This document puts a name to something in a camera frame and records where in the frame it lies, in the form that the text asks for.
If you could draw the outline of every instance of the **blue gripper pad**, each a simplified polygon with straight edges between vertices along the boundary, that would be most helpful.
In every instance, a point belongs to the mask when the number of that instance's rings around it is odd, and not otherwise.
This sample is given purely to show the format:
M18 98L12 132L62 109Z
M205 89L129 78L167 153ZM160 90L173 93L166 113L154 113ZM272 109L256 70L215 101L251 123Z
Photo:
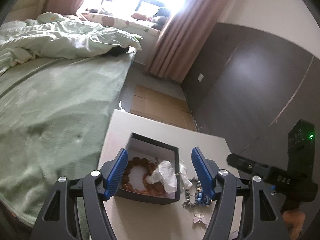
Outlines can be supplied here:
M214 174L198 147L192 149L191 161L198 175L202 190L208 198L213 199L215 195L213 187L216 185L216 174Z
M109 200L115 195L127 164L128 152L122 148L108 169L108 172L104 174L106 189L104 195L106 199Z

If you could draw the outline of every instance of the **butterfly hair clip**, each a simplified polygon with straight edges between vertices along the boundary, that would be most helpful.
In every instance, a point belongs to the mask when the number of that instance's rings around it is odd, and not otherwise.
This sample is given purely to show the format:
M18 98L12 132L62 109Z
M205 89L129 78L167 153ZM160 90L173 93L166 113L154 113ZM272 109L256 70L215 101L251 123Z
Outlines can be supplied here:
M207 224L207 221L205 220L204 215L197 214L197 213L195 213L195 217L193 218L192 222L195 224L200 222L204 223L205 225Z

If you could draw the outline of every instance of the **open box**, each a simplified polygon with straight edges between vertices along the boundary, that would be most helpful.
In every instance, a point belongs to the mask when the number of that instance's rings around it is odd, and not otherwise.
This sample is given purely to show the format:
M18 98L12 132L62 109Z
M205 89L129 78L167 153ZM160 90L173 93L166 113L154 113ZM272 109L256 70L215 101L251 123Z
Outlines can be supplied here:
M160 205L166 205L180 200L179 150L177 147L132 133L126 150L128 152L128 160L139 157L141 159L146 158L154 163L163 160L171 162L177 178L177 191L173 193L166 192L165 196L150 196L119 188L116 196ZM142 177L146 173L147 169L140 165L131 168L129 179L134 189L139 191L146 190L142 182Z

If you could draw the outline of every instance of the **white table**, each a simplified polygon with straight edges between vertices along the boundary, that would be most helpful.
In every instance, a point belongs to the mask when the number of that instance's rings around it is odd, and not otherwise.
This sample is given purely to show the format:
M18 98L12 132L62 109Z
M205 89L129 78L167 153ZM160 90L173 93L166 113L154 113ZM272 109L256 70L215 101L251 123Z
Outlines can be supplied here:
M99 169L106 161L113 160L120 148L126 146L132 132L178 147L179 158L183 159L188 167L189 178L197 177L191 162L191 150L195 146L200 148L207 159L214 160L220 169L227 169L234 176L239 176L237 169L226 163L230 151L225 139L119 110L115 110L111 118L98 164ZM184 194L181 194L180 201L164 206L115 196L104 202L104 206L118 240L200 240L204 236L205 227L192 223L194 213L204 214L209 223L214 204L185 210L182 207L184 201ZM242 200L237 197L231 233L239 228L241 206Z

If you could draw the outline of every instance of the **wall outlet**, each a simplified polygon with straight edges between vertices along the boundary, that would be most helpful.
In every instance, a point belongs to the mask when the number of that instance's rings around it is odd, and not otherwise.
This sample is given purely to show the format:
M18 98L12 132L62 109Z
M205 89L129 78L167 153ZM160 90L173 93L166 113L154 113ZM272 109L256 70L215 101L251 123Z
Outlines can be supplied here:
M198 80L199 80L199 82L201 82L201 81L202 81L203 77L204 77L204 76L200 73L200 75L198 76Z

